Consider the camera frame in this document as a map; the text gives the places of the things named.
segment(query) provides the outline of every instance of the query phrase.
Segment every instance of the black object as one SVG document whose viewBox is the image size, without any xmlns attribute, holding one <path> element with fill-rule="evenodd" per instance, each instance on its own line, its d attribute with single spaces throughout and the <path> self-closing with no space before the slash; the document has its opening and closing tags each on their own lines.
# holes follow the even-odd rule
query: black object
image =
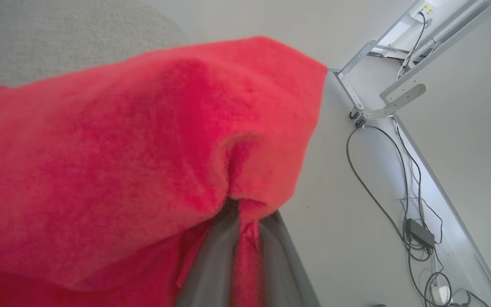
<svg viewBox="0 0 491 307">
<path fill-rule="evenodd" d="M 240 237 L 238 201 L 226 200 L 189 271 L 176 307 L 226 307 Z M 320 307 L 279 212 L 259 223 L 268 307 Z"/>
<path fill-rule="evenodd" d="M 435 249 L 435 236 L 415 220 L 411 218 L 407 219 L 405 231 L 424 247 Z"/>
</svg>

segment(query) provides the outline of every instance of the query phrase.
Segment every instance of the gray floor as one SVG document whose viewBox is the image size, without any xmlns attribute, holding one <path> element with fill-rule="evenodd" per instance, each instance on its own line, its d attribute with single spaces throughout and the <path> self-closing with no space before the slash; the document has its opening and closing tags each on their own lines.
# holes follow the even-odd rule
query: gray floor
<svg viewBox="0 0 491 307">
<path fill-rule="evenodd" d="M 381 107 L 378 94 L 392 83 L 398 69 L 396 61 L 365 58 L 349 75 L 350 83 L 367 107 Z M 348 165 L 345 146 L 354 129 L 348 118 L 350 106 L 335 78 L 328 75 L 320 121 L 296 193 L 280 212 L 322 306 L 383 303 L 420 307 L 399 237 Z M 390 119 L 376 125 L 397 140 Z M 350 152 L 358 173 L 380 203 L 394 220 L 402 219 L 399 199 L 404 196 L 404 183 L 398 154 L 390 141 L 378 131 L 361 130 L 353 136 Z M 456 302 L 466 301 L 465 292 L 459 290 L 465 288 L 491 306 L 491 284 L 471 244 L 432 179 L 426 171 L 422 175 L 422 196 L 444 219 L 438 253 L 452 288 L 458 290 Z M 425 211 L 438 240 L 439 220 L 427 208 Z M 431 262 L 413 264 L 421 289 L 431 274 L 430 267 Z"/>
</svg>

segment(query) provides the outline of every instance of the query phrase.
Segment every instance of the white floor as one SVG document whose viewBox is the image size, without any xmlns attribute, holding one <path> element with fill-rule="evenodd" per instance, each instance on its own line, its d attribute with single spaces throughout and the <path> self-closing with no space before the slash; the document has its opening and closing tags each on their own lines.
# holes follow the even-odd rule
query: white floor
<svg viewBox="0 0 491 307">
<path fill-rule="evenodd" d="M 398 69 L 394 60 L 367 57 L 349 74 L 350 83 L 366 107 L 382 107 L 378 94 L 392 83 Z M 310 141 L 296 193 L 280 212 L 322 306 L 420 307 L 422 302 L 411 284 L 407 254 L 399 237 L 348 165 L 345 146 L 354 130 L 354 122 L 348 117 L 350 110 L 348 97 L 329 74 L 320 121 Z M 375 124 L 398 142 L 391 119 Z M 399 199 L 404 197 L 404 182 L 393 145 L 382 133 L 365 129 L 353 136 L 349 150 L 367 186 L 393 219 L 402 221 Z M 422 197 L 444 220 L 438 254 L 454 292 L 468 289 L 491 307 L 488 277 L 425 169 Z M 438 241 L 439 220 L 428 208 L 425 212 Z M 413 217 L 418 217 L 417 210 L 413 210 Z M 430 268 L 429 261 L 413 263 L 421 290 L 431 274 Z M 456 292 L 457 303 L 466 299 L 463 290 Z M 473 301 L 470 306 L 482 305 Z"/>
<path fill-rule="evenodd" d="M 413 0 L 142 0 L 170 16 L 193 43 L 267 35 L 324 64 L 342 67 L 369 40 L 378 38 Z M 392 60 L 364 59 L 349 75 L 366 107 L 382 106 L 378 94 L 399 69 Z M 422 305 L 407 272 L 405 249 L 390 222 L 356 177 L 346 157 L 353 131 L 347 96 L 328 75 L 318 128 L 310 142 L 294 197 L 281 208 L 286 225 L 322 306 Z M 395 140 L 390 119 L 376 123 Z M 358 131 L 350 144 L 358 173 L 395 220 L 404 183 L 398 155 L 375 130 Z M 457 303 L 468 289 L 491 307 L 491 284 L 473 248 L 425 169 L 422 196 L 444 219 L 439 256 Z M 439 221 L 425 208 L 438 240 Z M 413 264 L 423 289 L 430 262 Z M 470 307 L 480 307 L 473 301 Z"/>
</svg>

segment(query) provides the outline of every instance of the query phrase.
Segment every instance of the red towel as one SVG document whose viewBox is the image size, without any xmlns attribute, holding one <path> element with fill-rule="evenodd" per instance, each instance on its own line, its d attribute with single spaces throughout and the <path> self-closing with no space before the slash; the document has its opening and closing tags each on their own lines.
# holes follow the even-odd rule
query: red towel
<svg viewBox="0 0 491 307">
<path fill-rule="evenodd" d="M 0 306 L 169 307 L 226 197 L 234 304 L 262 304 L 257 221 L 294 192 L 325 75 L 252 38 L 0 87 Z"/>
</svg>

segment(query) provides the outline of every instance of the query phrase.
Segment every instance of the red cloth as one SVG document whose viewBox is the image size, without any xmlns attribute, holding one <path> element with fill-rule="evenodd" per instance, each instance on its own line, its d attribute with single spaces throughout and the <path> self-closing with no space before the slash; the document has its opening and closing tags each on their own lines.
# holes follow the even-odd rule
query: red cloth
<svg viewBox="0 0 491 307">
<path fill-rule="evenodd" d="M 0 306 L 162 306 L 226 197 L 234 303 L 262 302 L 257 221 L 288 200 L 326 68 L 267 38 L 0 87 Z"/>
</svg>

